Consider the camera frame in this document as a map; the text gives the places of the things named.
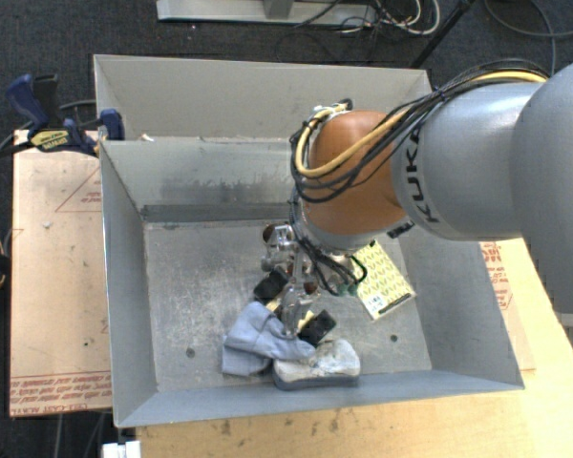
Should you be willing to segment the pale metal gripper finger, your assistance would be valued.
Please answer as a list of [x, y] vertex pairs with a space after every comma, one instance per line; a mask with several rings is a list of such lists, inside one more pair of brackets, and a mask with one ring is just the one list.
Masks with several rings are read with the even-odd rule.
[[291, 333], [294, 337], [298, 335], [299, 332], [299, 322], [302, 319], [302, 314], [304, 312], [304, 308], [302, 306], [302, 298], [296, 297], [295, 301], [291, 305]]
[[288, 289], [281, 299], [281, 312], [280, 312], [280, 320], [283, 324], [283, 334], [286, 336], [292, 335], [292, 322], [291, 322], [291, 304], [293, 298], [293, 291]]

